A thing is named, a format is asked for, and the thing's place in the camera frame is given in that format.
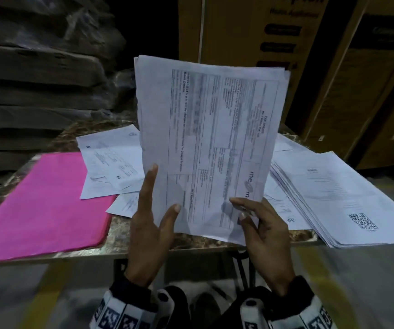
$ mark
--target person's left hand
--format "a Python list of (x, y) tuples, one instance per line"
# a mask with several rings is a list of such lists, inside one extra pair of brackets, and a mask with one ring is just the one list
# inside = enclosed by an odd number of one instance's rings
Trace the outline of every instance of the person's left hand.
[(125, 277), (139, 286), (148, 287), (166, 260), (174, 241), (174, 223), (182, 206), (172, 205), (157, 227), (151, 203), (158, 166), (153, 164), (145, 176), (139, 193), (138, 210), (131, 218), (128, 267)]

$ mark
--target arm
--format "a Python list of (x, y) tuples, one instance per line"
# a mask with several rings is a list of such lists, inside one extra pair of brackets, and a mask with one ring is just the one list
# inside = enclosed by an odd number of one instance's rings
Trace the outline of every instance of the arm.
[[(157, 169), (157, 165), (153, 165), (146, 174), (139, 193), (138, 210), (131, 219), (125, 275), (105, 293), (91, 319), (90, 329), (136, 328), (138, 323), (140, 329), (148, 329), (161, 321), (168, 321), (174, 308), (171, 298), (159, 299), (159, 294), (152, 296), (148, 289), (165, 262), (174, 240), (174, 223), (181, 209), (178, 204), (172, 205), (160, 227), (154, 224), (151, 203)], [(158, 292), (168, 296), (166, 290)]]
[[(241, 226), (250, 260), (273, 292), (262, 312), (271, 328), (332, 329), (337, 326), (302, 276), (295, 276), (291, 260), (287, 224), (266, 199), (261, 202), (231, 198), (234, 206), (244, 206), (259, 218), (258, 227), (242, 213)], [(245, 301), (241, 306), (243, 322), (252, 314)]]

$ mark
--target person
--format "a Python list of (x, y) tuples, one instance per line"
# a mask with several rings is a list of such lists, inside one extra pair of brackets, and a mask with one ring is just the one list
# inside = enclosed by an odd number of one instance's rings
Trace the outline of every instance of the person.
[[(173, 329), (191, 325), (186, 296), (170, 286), (151, 293), (153, 282), (174, 240), (174, 223), (181, 210), (172, 205), (160, 226), (153, 221), (152, 193), (158, 166), (148, 171), (139, 194), (138, 210), (131, 219), (128, 266), (101, 301), (90, 322), (91, 329)], [(296, 276), (290, 253), (287, 224), (267, 200), (255, 202), (231, 198), (259, 218), (258, 227), (250, 216), (241, 214), (246, 247), (256, 271), (268, 287), (241, 292), (232, 305), (215, 319), (210, 328), (337, 328), (320, 299), (302, 276)]]

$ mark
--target hand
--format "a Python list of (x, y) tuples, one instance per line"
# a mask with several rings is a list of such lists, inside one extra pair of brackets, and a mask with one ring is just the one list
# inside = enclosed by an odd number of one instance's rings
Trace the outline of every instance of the hand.
[(258, 216), (258, 228), (250, 216), (241, 213), (239, 218), (250, 260), (272, 291), (280, 296), (286, 295), (288, 285), (295, 277), (288, 225), (264, 198), (261, 203), (233, 197), (230, 201), (254, 211)]
[(148, 287), (166, 260), (174, 241), (174, 223), (182, 206), (172, 205), (157, 227), (151, 203), (158, 166), (154, 164), (145, 176), (139, 193), (138, 210), (131, 218), (128, 267), (125, 277), (130, 282)]

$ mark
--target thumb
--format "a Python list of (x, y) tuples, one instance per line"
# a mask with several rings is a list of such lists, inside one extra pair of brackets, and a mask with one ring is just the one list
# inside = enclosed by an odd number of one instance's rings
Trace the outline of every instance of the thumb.
[(172, 242), (172, 238), (174, 237), (175, 220), (177, 219), (177, 216), (180, 213), (181, 209), (182, 206), (180, 204), (173, 204), (169, 207), (169, 209), (163, 216), (161, 224), (159, 226), (162, 239), (167, 239), (169, 242)]
[(253, 248), (255, 245), (262, 243), (258, 229), (256, 228), (252, 218), (250, 218), (250, 216), (246, 217), (246, 215), (242, 212), (239, 216), (239, 220), (244, 231), (247, 248)]

